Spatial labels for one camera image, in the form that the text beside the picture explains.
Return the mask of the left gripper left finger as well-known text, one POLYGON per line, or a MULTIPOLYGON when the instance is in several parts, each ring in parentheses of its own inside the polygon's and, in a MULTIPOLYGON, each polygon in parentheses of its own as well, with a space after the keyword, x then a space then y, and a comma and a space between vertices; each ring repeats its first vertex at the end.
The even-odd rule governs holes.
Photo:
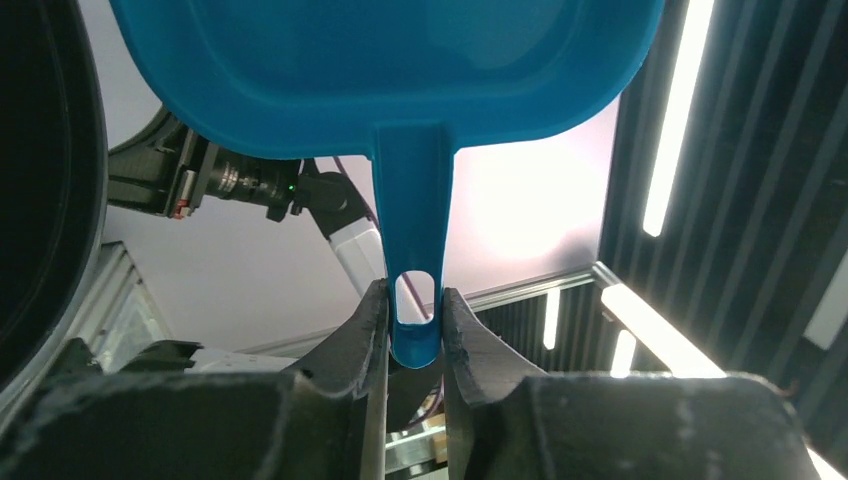
POLYGON ((373 281, 354 313, 286 371, 286 479, 385 476, 387 281, 373 281))

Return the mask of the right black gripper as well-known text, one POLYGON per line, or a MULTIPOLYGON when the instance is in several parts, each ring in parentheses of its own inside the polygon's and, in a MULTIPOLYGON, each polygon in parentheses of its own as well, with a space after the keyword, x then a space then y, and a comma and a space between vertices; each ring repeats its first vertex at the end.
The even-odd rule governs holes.
POLYGON ((108 152, 108 204, 183 219, 207 197, 263 206, 285 217, 300 159, 266 160, 227 150, 161 109, 142 130, 108 152))

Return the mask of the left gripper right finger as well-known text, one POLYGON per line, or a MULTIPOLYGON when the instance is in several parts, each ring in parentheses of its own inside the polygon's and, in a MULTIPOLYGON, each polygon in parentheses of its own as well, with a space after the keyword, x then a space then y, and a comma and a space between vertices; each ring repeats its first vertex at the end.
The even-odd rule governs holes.
POLYGON ((452 479, 548 479, 542 400, 550 377, 444 290, 448 468, 452 479))

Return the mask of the black plastic trash bin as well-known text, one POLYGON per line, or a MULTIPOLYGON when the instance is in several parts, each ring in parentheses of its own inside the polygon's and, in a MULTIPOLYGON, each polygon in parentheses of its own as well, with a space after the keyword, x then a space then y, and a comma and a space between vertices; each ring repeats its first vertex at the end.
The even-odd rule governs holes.
POLYGON ((98 76, 75 1, 1 5, 1 405, 41 378, 91 280, 106 208, 98 76))

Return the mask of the blue plastic dustpan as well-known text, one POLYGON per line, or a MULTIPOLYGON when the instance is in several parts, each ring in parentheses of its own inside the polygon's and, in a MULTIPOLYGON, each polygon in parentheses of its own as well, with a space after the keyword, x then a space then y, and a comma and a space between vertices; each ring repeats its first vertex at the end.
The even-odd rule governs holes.
POLYGON ((660 1, 114 1, 164 108, 216 147, 211 180, 259 162, 362 155, 387 278, 444 289, 454 158, 603 110, 640 69, 660 1))

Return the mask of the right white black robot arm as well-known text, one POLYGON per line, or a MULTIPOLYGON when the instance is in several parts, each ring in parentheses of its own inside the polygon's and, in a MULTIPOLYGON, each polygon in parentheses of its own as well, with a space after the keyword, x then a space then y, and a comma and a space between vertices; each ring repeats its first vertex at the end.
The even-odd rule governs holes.
POLYGON ((308 212, 359 294, 387 275, 377 216, 341 168, 232 152, 165 108, 108 153, 111 206, 184 219, 205 197, 258 205, 274 222, 308 212))

